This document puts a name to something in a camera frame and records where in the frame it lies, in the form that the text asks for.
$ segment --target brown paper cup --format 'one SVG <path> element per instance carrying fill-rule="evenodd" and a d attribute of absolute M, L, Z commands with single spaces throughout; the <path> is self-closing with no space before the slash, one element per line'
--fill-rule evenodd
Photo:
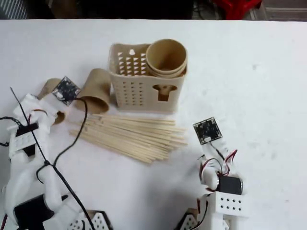
<path fill-rule="evenodd" d="M 37 98 L 39 100 L 42 100 L 43 97 L 45 97 L 47 94 L 51 93 L 54 88 L 56 88 L 56 86 L 61 82 L 61 79 L 59 78 L 51 78 L 49 79 L 46 84 L 44 85 L 44 87 L 42 88 L 41 92 L 39 93 L 39 95 L 37 96 Z M 65 119 L 65 114 L 58 111 L 57 112 L 57 118 L 55 119 L 54 121 L 54 124 L 59 124 L 61 123 L 62 121 L 64 121 Z"/>
<path fill-rule="evenodd" d="M 78 97 L 86 100 L 88 112 L 104 113 L 109 110 L 111 79 L 108 71 L 93 69 Z M 84 103 L 76 101 L 75 106 L 84 111 Z"/>
<path fill-rule="evenodd" d="M 157 74 L 174 74 L 186 66 L 187 51 L 180 42 L 163 39 L 148 47 L 146 61 L 152 71 Z"/>
<path fill-rule="evenodd" d="M 147 65 L 147 69 L 150 75 L 153 75 L 155 77 L 160 77 L 160 78 L 176 78 L 182 76 L 182 73 L 186 69 L 187 64 L 183 65 L 182 68 L 179 69 L 178 72 L 172 73 L 172 74 L 160 74 L 155 72 L 150 66 Z"/>

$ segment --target white table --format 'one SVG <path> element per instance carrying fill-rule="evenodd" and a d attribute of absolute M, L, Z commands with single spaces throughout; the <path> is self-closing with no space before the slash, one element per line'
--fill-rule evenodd
<path fill-rule="evenodd" d="M 307 23 L 0 21 L 1 116 L 17 105 L 9 86 L 19 97 L 65 75 L 82 86 L 91 69 L 106 68 L 112 43 L 161 38 L 182 42 L 189 53 L 178 112 L 171 115 L 188 129 L 189 145 L 147 166 L 79 140 L 59 169 L 85 206 L 106 211 L 116 230 L 173 229 L 205 192 L 192 124 L 215 116 L 224 144 L 238 149 L 236 167 L 255 199 L 252 216 L 238 230 L 301 229 L 307 213 Z M 0 140 L 7 141 L 7 124 L 0 125 Z M 72 142 L 69 128 L 52 127 L 53 155 Z M 1 147 L 1 187 L 9 177 L 7 154 Z M 8 223 L 6 229 L 16 228 Z"/>

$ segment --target black cable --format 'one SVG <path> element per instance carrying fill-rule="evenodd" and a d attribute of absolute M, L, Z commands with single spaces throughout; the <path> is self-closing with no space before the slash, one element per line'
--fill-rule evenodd
<path fill-rule="evenodd" d="M 24 118 L 26 119 L 28 125 L 30 125 L 30 123 L 29 123 L 29 121 L 28 121 L 28 119 L 27 119 L 27 116 L 25 115 L 23 106 L 21 105 L 20 101 L 18 100 L 18 98 L 17 98 L 16 94 L 14 93 L 13 89 L 12 89 L 11 87 L 10 87 L 10 89 L 11 89 L 11 91 L 12 91 L 12 93 L 13 93 L 15 99 L 17 100 L 17 102 L 18 102 L 18 104 L 19 104 L 19 106 L 20 106 L 20 108 L 21 108 L 21 111 L 23 112 Z M 83 99 L 82 99 L 81 101 L 84 101 L 84 104 L 85 104 L 85 107 L 86 107 L 86 110 L 85 110 L 85 111 L 86 111 L 85 117 L 87 117 L 87 103 L 86 103 L 86 101 L 83 100 Z M 39 148 L 39 150 L 40 150 L 40 152 L 41 152 L 41 154 L 42 154 L 42 156 L 43 156 L 43 158 L 44 158 L 44 160 L 45 160 L 44 165 L 43 165 L 42 167 L 40 167 L 40 168 L 36 171 L 36 176 L 38 176 L 38 172 L 39 172 L 40 170 L 42 170 L 43 168 L 45 168 L 45 167 L 47 167 L 47 166 L 52 166 L 52 168 L 54 169 L 54 171 L 56 172 L 56 174 L 59 176 L 59 178 L 63 181 L 63 183 L 64 183 L 65 186 L 67 187 L 68 191 L 71 193 L 71 195 L 73 196 L 73 198 L 75 198 L 75 200 L 77 201 L 77 203 L 78 203 L 79 206 L 81 207 L 82 211 L 84 212 L 84 214 L 85 214 L 87 220 L 89 221 L 89 223 L 90 223 L 90 225 L 91 225 L 91 228 L 94 230 L 95 227 L 94 227 L 94 225 L 93 225 L 93 223 L 92 223 L 92 220 L 91 220 L 90 216 L 88 215 L 88 213 L 87 213 L 87 211 L 86 211 L 84 205 L 82 204 L 81 200 L 78 198 L 78 196 L 76 195 L 76 193 L 73 191 L 73 189 L 71 188 L 71 186 L 68 184 L 68 182 L 66 181 L 66 179 L 64 178 L 64 176 L 59 172 L 59 170 L 56 168 L 56 166 L 55 166 L 55 165 L 52 165 L 52 164 L 45 158 L 45 155 L 43 154 L 43 151 L 42 151 L 42 149 L 40 148 L 40 145 L 39 145 L 39 143 L 38 143 L 38 141 L 37 141 L 37 138 L 36 138 L 34 132 L 31 131 L 31 133 L 32 133 L 33 138 L 34 138 L 34 140 L 35 140 L 35 142 L 36 142 L 36 144 L 37 144 L 37 146 L 38 146 L 38 148 Z"/>
<path fill-rule="evenodd" d="M 15 122 L 19 127 L 23 127 L 24 125 L 21 124 L 21 122 L 19 120 L 17 120 L 14 117 L 11 116 L 4 116 L 4 117 L 0 117 L 0 120 L 12 120 L 13 122 Z"/>
<path fill-rule="evenodd" d="M 217 152 L 217 154 L 219 154 L 219 156 L 223 159 L 223 161 L 225 161 L 224 156 L 221 154 L 221 152 L 216 147 L 213 146 L 211 141 L 210 141 L 210 145 L 215 149 L 215 151 Z"/>
<path fill-rule="evenodd" d="M 0 142 L 0 145 L 1 145 L 1 146 L 4 146 L 4 147 L 8 147 L 8 146 L 10 145 L 10 143 L 9 143 L 9 142 L 5 142 L 5 143 L 1 143 L 1 142 Z"/>
<path fill-rule="evenodd" d="M 205 213 L 203 214 L 201 221 L 195 227 L 188 229 L 188 230 L 194 230 L 194 229 L 198 228 L 203 223 L 203 221 L 205 220 L 206 214 L 207 214 L 208 205 L 209 205 L 209 202 L 206 200 L 206 210 L 205 210 Z"/>
<path fill-rule="evenodd" d="M 74 100 L 79 100 L 79 101 L 84 102 L 84 106 L 85 106 L 85 116 L 84 116 L 84 120 L 83 120 L 83 122 L 82 122 L 82 125 L 81 125 L 81 127 L 80 127 L 80 130 L 79 130 L 78 135 L 76 136 L 74 142 L 73 142 L 71 145 L 69 145 L 66 149 L 64 149 L 62 152 L 60 152 L 60 153 L 57 155 L 57 157 L 56 157 L 56 159 L 54 160 L 54 163 L 53 163 L 54 166 L 57 165 L 57 162 L 58 162 L 60 156 L 63 155 L 67 150 L 69 150 L 69 149 L 77 142 L 77 140 L 79 139 L 80 134 L 82 133 L 83 127 L 84 127 L 85 122 L 86 122 L 86 119 L 87 119 L 87 112 L 88 112 L 87 110 L 88 110 L 88 109 L 87 109 L 87 103 L 86 103 L 85 99 L 83 99 L 83 98 L 75 98 Z"/>
<path fill-rule="evenodd" d="M 56 168 L 56 166 L 52 165 L 54 171 L 56 171 L 57 175 L 59 176 L 59 178 L 63 181 L 63 183 L 65 184 L 65 186 L 67 187 L 68 191 L 71 193 L 71 195 L 73 196 L 73 198 L 75 198 L 75 200 L 77 201 L 77 203 L 79 204 L 79 206 L 81 207 L 82 211 L 85 214 L 85 217 L 87 218 L 87 220 L 89 221 L 89 224 L 91 225 L 92 229 L 95 229 L 92 220 L 90 218 L 90 216 L 88 215 L 84 205 L 82 204 L 81 200 L 78 198 L 78 196 L 75 194 L 75 192 L 73 191 L 73 189 L 71 188 L 71 186 L 68 184 L 68 182 L 66 181 L 66 179 L 64 178 L 64 176 L 59 172 L 59 170 Z"/>
<path fill-rule="evenodd" d="M 14 117 L 11 117 L 11 116 L 0 117 L 0 120 L 12 120 L 13 122 L 15 122 L 18 125 L 18 127 L 23 127 L 23 125 L 21 124 L 21 122 L 19 120 L 17 120 Z M 0 142 L 0 145 L 4 146 L 4 147 L 8 147 L 10 145 L 10 143 L 9 142 L 5 142 L 5 143 Z"/>

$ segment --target black plastic part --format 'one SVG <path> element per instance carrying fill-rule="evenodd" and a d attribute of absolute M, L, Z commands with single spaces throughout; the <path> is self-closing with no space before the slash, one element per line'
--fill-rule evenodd
<path fill-rule="evenodd" d="M 109 228 L 110 230 L 113 230 L 113 226 L 112 226 L 112 224 L 111 224 L 111 221 L 110 221 L 109 218 L 107 217 L 106 212 L 104 212 L 104 211 L 98 211 L 98 212 L 101 213 L 101 214 L 104 216 L 104 219 L 105 219 L 105 221 L 106 221 L 106 225 L 108 226 L 108 228 Z"/>
<path fill-rule="evenodd" d="M 38 129 L 38 124 L 37 123 L 33 123 L 30 124 L 29 126 L 21 126 L 18 128 L 17 132 L 16 132 L 16 136 L 21 136 L 22 134 L 31 132 Z M 35 155 L 35 145 L 30 145 L 28 147 L 23 148 L 23 151 L 27 154 L 28 157 L 31 157 L 33 155 Z"/>
<path fill-rule="evenodd" d="M 231 176 L 219 176 L 218 192 L 242 195 L 243 182 L 240 178 Z"/>
<path fill-rule="evenodd" d="M 54 215 L 54 212 L 46 206 L 43 194 L 16 206 L 14 212 L 20 230 L 43 230 L 43 222 Z"/>
<path fill-rule="evenodd" d="M 195 123 L 193 127 L 201 145 L 223 137 L 214 117 Z"/>
<path fill-rule="evenodd" d="M 52 91 L 52 94 L 64 104 L 69 106 L 80 93 L 81 89 L 75 85 L 68 77 L 64 77 Z"/>

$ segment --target perforated plastic basket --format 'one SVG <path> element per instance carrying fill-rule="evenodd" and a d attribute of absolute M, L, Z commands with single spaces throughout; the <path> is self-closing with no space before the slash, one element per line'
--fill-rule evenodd
<path fill-rule="evenodd" d="M 150 44 L 113 44 L 108 68 L 118 107 L 127 111 L 176 110 L 187 68 L 173 79 L 149 76 L 146 50 Z"/>

